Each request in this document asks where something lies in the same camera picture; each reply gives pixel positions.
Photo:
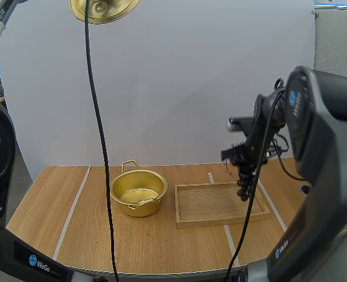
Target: wooden tray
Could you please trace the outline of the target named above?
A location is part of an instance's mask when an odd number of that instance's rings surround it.
[[[175,186],[176,228],[243,223],[249,201],[236,194],[236,182]],[[256,189],[249,221],[267,219],[269,209]]]

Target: black cable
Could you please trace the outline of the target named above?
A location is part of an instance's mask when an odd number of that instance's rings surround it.
[[[255,198],[256,186],[257,186],[257,182],[258,182],[258,176],[260,175],[260,170],[261,170],[261,166],[262,166],[262,161],[263,161],[264,156],[265,156],[266,147],[268,147],[268,144],[266,144],[267,143],[266,141],[267,141],[267,138],[268,138],[268,132],[269,132],[269,129],[270,129],[270,124],[272,123],[273,112],[274,112],[275,106],[278,103],[278,100],[281,98],[281,96],[283,94],[284,94],[284,91],[281,91],[281,92],[279,92],[277,94],[276,98],[273,101],[272,108],[270,109],[270,112],[269,112],[268,121],[266,122],[265,133],[263,135],[263,141],[262,141],[262,148],[261,148],[261,151],[260,151],[260,157],[258,159],[256,173],[255,173],[255,177],[253,178],[253,184],[252,184],[252,187],[251,187],[251,198],[249,199],[248,209],[246,211],[246,216],[245,216],[245,221],[244,221],[242,234],[240,236],[239,243],[238,243],[238,246],[236,248],[235,254],[233,254],[232,259],[230,261],[230,265],[228,266],[226,277],[223,280],[224,282],[227,282],[228,277],[229,277],[230,272],[231,272],[232,265],[233,265],[236,257],[238,256],[240,248],[242,247],[242,243],[243,243],[243,240],[244,240],[246,228],[248,226],[249,216],[251,215],[253,200]]]
[[[286,137],[284,137],[283,135],[281,135],[281,134],[279,134],[279,133],[276,133],[276,135],[277,135],[278,137],[280,137],[280,138],[286,143],[286,148],[287,148],[287,149],[283,150],[282,148],[280,148],[281,151],[282,151],[282,152],[287,152],[287,151],[289,150],[289,142],[287,141]]]
[[[282,169],[283,171],[291,178],[297,180],[297,181],[306,181],[304,178],[300,178],[300,177],[296,177],[294,175],[292,175],[291,173],[288,172],[288,170],[285,168],[285,165],[283,164],[283,161],[282,161],[282,158],[281,158],[281,154],[282,154],[282,149],[280,149],[275,143],[274,143],[274,146],[275,146],[275,150],[277,152],[277,157],[278,157],[278,160],[279,160],[279,163],[281,164],[282,166]]]
[[[92,76],[92,68],[91,68],[90,38],[89,38],[89,7],[90,7],[90,0],[86,0],[86,10],[85,10],[86,61],[87,61],[87,70],[89,73],[92,101],[94,102],[96,121],[98,122],[99,135],[101,137],[102,150],[103,150],[103,158],[104,158],[104,166],[105,166],[106,196],[107,196],[107,212],[108,212],[109,229],[111,231],[112,266],[114,268],[116,281],[119,282],[119,277],[117,275],[116,263],[115,263],[114,224],[112,222],[111,198],[110,198],[111,188],[109,185],[109,165],[108,165],[107,148],[105,145],[105,138],[104,138],[104,131],[103,131],[103,126],[102,126],[101,114],[99,112],[98,99],[96,98],[94,77]]]

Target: wego logo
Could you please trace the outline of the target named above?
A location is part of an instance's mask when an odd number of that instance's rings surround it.
[[[275,251],[275,258],[279,259],[279,256],[282,254],[282,252],[287,248],[287,245],[289,244],[289,241],[285,240],[284,243]]]

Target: pot handle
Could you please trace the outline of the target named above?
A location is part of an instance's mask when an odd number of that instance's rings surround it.
[[[156,198],[151,198],[148,200],[143,200],[143,201],[139,201],[138,204],[130,204],[128,205],[129,208],[131,208],[132,210],[138,210],[141,206],[145,205],[145,204],[158,204],[159,201]]]
[[[127,164],[127,163],[134,163],[137,167],[137,169],[139,169],[139,166],[137,164],[137,162],[135,160],[126,160],[125,162],[122,163],[121,165],[121,172],[124,172],[124,166]]]

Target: gold pot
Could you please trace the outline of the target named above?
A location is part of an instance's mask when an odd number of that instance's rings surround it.
[[[126,172],[127,163],[134,163],[136,169]],[[121,210],[135,217],[149,216],[159,210],[167,191],[167,180],[158,172],[140,169],[135,160],[123,162],[121,171],[111,181],[111,197]]]

